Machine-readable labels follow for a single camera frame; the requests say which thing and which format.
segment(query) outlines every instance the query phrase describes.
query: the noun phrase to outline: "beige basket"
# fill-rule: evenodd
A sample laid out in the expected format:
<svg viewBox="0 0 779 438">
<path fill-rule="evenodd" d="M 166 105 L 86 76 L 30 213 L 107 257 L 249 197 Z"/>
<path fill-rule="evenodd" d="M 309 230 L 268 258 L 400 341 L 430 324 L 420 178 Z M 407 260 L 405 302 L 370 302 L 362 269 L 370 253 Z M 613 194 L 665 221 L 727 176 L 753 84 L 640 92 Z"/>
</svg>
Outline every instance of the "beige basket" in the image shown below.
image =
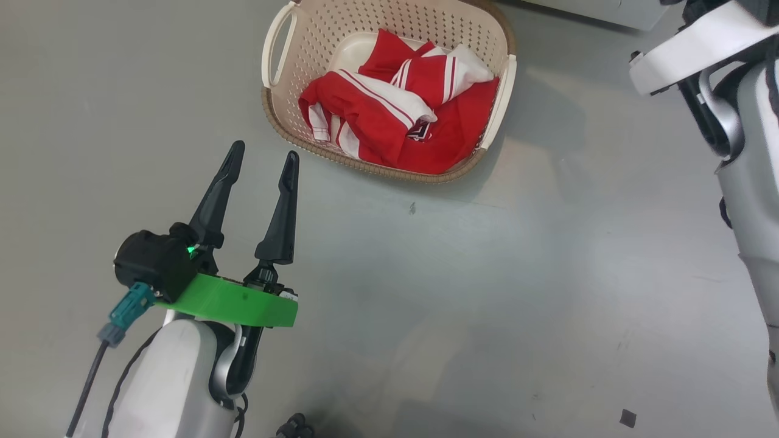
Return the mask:
<svg viewBox="0 0 779 438">
<path fill-rule="evenodd" d="M 291 19 L 274 75 L 273 48 L 282 25 Z M 298 106 L 311 81 L 330 69 L 350 69 L 368 59 L 379 29 L 416 48 L 432 41 L 445 50 L 468 45 L 500 77 L 484 133 L 472 155 L 441 175 L 387 168 L 346 155 L 337 145 L 314 140 Z M 516 75 L 514 36 L 505 16 L 489 0 L 301 0 L 276 16 L 263 49 L 263 107 L 287 141 L 329 160 L 390 178 L 449 182 L 468 173 L 483 158 L 506 113 Z"/>
</svg>

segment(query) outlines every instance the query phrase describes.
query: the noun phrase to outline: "green bracket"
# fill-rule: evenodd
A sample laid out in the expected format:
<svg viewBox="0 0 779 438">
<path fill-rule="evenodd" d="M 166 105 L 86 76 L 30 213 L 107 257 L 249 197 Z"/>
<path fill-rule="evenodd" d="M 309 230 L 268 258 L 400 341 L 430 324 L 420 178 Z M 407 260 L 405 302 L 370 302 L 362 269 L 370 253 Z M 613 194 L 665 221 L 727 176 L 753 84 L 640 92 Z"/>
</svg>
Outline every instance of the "green bracket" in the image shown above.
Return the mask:
<svg viewBox="0 0 779 438">
<path fill-rule="evenodd" d="M 298 303 L 221 277 L 197 274 L 171 304 L 157 300 L 157 306 L 205 320 L 250 327 L 292 327 Z"/>
</svg>

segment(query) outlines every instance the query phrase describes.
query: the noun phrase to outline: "stainless steel surface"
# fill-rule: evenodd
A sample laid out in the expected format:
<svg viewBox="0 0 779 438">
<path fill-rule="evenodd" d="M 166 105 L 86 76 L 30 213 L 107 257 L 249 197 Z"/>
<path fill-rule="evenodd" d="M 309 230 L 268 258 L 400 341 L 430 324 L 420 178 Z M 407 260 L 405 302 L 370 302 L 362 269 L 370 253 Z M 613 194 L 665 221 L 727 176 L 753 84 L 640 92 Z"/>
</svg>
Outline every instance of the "stainless steel surface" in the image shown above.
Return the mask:
<svg viewBox="0 0 779 438">
<path fill-rule="evenodd" d="M 731 155 L 737 155 L 744 147 L 744 129 L 741 125 L 741 119 L 735 109 L 723 98 L 714 96 L 711 89 L 711 74 L 717 71 L 716 67 L 709 67 L 700 73 L 698 87 L 700 94 L 698 98 L 702 100 L 711 110 L 711 114 L 722 126 L 725 136 L 728 138 L 728 150 L 714 150 L 716 154 L 729 158 Z"/>
<path fill-rule="evenodd" d="M 191 217 L 234 140 L 216 257 L 226 277 L 256 264 L 290 148 L 259 93 L 280 7 L 0 2 L 0 435 L 62 433 L 125 293 L 116 247 Z M 301 153 L 295 263 L 279 268 L 300 313 L 263 334 L 244 436 L 296 411 L 333 438 L 776 436 L 717 159 L 677 92 L 642 98 L 628 77 L 679 9 L 639 34 L 501 7 L 513 103 L 467 177 L 419 186 Z M 163 313 L 106 355 L 84 436 Z"/>
<path fill-rule="evenodd" d="M 240 398 L 241 395 L 230 394 L 230 391 L 227 390 L 227 375 L 230 372 L 230 367 L 233 364 L 233 360 L 235 360 L 238 349 L 246 342 L 246 338 L 243 336 L 243 329 L 240 324 L 233 324 L 233 326 L 235 339 L 229 347 L 222 351 L 219 359 L 217 359 L 217 363 L 213 366 L 213 386 L 218 391 L 219 396 L 235 400 Z"/>
</svg>

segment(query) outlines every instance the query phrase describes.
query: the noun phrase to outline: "cable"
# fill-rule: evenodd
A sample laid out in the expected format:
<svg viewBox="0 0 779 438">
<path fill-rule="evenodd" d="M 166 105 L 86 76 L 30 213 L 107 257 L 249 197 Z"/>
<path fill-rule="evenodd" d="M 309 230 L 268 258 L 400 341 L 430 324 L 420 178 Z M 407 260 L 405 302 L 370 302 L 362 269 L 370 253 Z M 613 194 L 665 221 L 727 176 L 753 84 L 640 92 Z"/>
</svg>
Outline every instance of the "cable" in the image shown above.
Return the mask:
<svg viewBox="0 0 779 438">
<path fill-rule="evenodd" d="M 76 404 L 76 411 L 73 412 L 73 418 L 70 420 L 68 431 L 65 432 L 65 438 L 72 438 L 73 434 L 76 433 L 76 427 L 79 425 L 81 413 L 84 411 L 84 406 L 86 406 L 86 398 L 90 395 L 90 390 L 92 389 L 92 383 L 95 381 L 97 369 L 100 368 L 100 363 L 103 362 L 103 356 L 105 356 L 105 351 L 107 349 L 108 341 L 102 341 L 100 343 L 100 347 L 97 349 L 95 359 L 92 361 L 90 372 L 86 375 L 86 382 L 84 383 L 84 388 L 81 390 L 81 397 L 79 397 L 79 402 Z"/>
<path fill-rule="evenodd" d="M 243 409 L 238 409 L 238 416 L 235 417 L 235 422 L 238 423 L 238 429 L 235 431 L 235 438 L 241 438 L 241 435 L 243 434 L 243 426 L 244 422 L 246 420 L 246 410 L 249 409 L 249 398 L 246 397 L 246 393 L 241 394 L 241 398 L 244 401 L 244 407 Z"/>
<path fill-rule="evenodd" d="M 134 364 L 138 358 L 141 356 L 141 353 L 143 353 L 143 350 L 146 350 L 149 345 L 151 345 L 151 341 L 154 340 L 154 337 L 157 336 L 157 332 L 159 332 L 160 329 L 157 329 L 154 331 L 154 333 L 149 336 L 148 339 L 146 339 L 146 342 L 143 343 L 143 345 L 138 348 L 138 351 L 132 356 L 130 359 L 130 362 L 127 362 L 127 366 L 125 366 L 125 370 L 122 371 L 122 375 L 119 377 L 119 381 L 116 383 L 116 387 L 114 388 L 114 393 L 111 395 L 111 400 L 108 402 L 108 410 L 105 413 L 105 420 L 103 421 L 103 433 L 100 435 L 102 438 L 108 438 L 108 425 L 111 424 L 111 419 L 114 417 L 114 404 L 116 404 L 116 401 L 119 399 L 119 393 L 122 391 L 122 383 L 125 382 L 125 379 L 127 379 L 127 375 L 130 374 L 130 368 L 132 368 L 132 364 Z"/>
<path fill-rule="evenodd" d="M 97 338 L 108 341 L 111 348 L 116 348 L 125 338 L 127 330 L 141 315 L 154 305 L 156 298 L 154 290 L 146 283 L 135 283 L 127 291 L 125 297 L 108 315 L 111 320 L 100 330 Z"/>
<path fill-rule="evenodd" d="M 779 88 L 776 80 L 777 50 L 779 50 L 779 35 L 773 35 L 768 42 L 766 53 L 766 85 L 768 86 L 768 101 L 774 114 L 779 117 Z"/>
</svg>

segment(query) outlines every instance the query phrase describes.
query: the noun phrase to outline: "folded clothes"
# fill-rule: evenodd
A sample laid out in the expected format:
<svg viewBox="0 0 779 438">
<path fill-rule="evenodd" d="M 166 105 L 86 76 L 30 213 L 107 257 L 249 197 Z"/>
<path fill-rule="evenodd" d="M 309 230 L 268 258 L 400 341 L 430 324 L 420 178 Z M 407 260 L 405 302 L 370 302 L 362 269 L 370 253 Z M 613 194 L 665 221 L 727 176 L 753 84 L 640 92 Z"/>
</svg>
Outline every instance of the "folded clothes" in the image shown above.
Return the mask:
<svg viewBox="0 0 779 438">
<path fill-rule="evenodd" d="M 364 161 L 430 175 L 473 152 L 499 82 L 462 44 L 449 54 L 431 42 L 415 51 L 384 30 L 358 71 L 328 72 L 301 95 L 315 139 Z"/>
</svg>

